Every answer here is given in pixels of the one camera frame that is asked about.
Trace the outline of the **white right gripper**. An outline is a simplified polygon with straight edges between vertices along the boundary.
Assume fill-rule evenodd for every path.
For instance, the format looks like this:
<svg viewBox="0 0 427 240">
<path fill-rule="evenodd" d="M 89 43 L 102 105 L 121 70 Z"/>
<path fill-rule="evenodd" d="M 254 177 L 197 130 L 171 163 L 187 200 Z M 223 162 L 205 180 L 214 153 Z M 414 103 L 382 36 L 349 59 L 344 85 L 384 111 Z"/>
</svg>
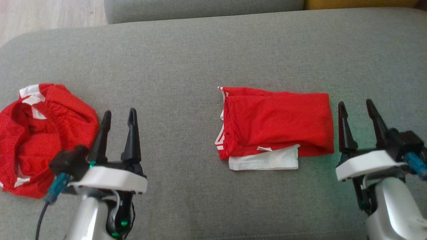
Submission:
<svg viewBox="0 0 427 240">
<path fill-rule="evenodd" d="M 371 99 L 366 100 L 368 115 L 372 120 L 375 136 L 376 148 L 383 150 L 374 150 L 363 153 L 358 156 L 351 156 L 350 151 L 358 149 L 357 142 L 353 139 L 350 127 L 348 125 L 348 113 L 343 101 L 338 104 L 338 134 L 339 151 L 342 153 L 340 162 L 336 167 L 336 178 L 338 181 L 346 181 L 355 177 L 370 173 L 376 173 L 392 167 L 407 166 L 407 163 L 394 160 L 384 150 L 387 146 L 388 128 L 378 112 Z"/>
</svg>

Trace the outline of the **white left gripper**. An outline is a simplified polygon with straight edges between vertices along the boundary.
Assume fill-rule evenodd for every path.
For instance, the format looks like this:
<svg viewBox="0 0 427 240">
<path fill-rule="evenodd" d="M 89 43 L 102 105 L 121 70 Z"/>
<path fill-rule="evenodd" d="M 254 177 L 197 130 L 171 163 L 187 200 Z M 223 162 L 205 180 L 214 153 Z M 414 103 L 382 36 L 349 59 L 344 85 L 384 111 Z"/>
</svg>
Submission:
<svg viewBox="0 0 427 240">
<path fill-rule="evenodd" d="M 127 140 L 120 159 L 122 162 L 140 164 L 140 135 L 135 108 L 130 108 L 127 125 Z M 70 171 L 73 179 L 68 184 L 69 194 L 85 195 L 98 192 L 101 195 L 111 195 L 114 190 L 136 194 L 146 193 L 148 181 L 144 176 L 121 169 L 119 164 L 114 166 L 90 166 L 90 164 L 108 163 L 106 148 L 110 128 L 111 111 L 105 111 L 96 139 L 87 157 L 89 164 L 75 166 Z"/>
</svg>

